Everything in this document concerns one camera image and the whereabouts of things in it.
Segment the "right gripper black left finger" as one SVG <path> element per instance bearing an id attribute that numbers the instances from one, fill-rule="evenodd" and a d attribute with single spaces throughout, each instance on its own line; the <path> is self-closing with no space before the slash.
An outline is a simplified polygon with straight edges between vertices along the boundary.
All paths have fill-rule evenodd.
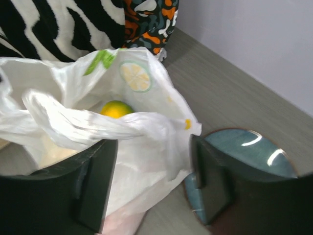
<path id="1" fill-rule="evenodd" d="M 0 179 L 3 235 L 94 235 L 101 231 L 118 142 L 101 140 L 28 176 Z"/>

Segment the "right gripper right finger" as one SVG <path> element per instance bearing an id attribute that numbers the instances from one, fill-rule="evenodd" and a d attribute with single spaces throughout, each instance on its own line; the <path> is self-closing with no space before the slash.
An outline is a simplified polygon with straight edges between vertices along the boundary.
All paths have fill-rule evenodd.
<path id="1" fill-rule="evenodd" d="M 264 172 L 195 135 L 191 156 L 211 234 L 312 234 L 311 174 L 288 178 Z"/>

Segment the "white lemon-print plastic bag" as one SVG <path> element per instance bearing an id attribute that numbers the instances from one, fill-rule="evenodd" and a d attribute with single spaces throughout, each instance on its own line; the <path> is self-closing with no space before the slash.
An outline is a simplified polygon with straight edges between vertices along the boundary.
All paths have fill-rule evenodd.
<path id="1" fill-rule="evenodd" d="M 113 100 L 134 113 L 100 114 Z M 28 153 L 5 154 L 0 177 L 28 176 L 101 140 L 118 142 L 96 235 L 135 234 L 146 212 L 191 172 L 190 137 L 200 133 L 167 70 L 143 47 L 95 51 L 71 63 L 0 60 L 0 138 Z"/>

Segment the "green mango fruit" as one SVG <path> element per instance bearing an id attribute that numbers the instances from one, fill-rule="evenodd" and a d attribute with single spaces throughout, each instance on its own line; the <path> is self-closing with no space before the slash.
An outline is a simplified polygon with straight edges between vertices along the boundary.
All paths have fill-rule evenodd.
<path id="1" fill-rule="evenodd" d="M 100 114 L 112 118 L 120 118 L 131 113 L 134 113 L 133 108 L 119 100 L 107 102 L 100 111 Z"/>

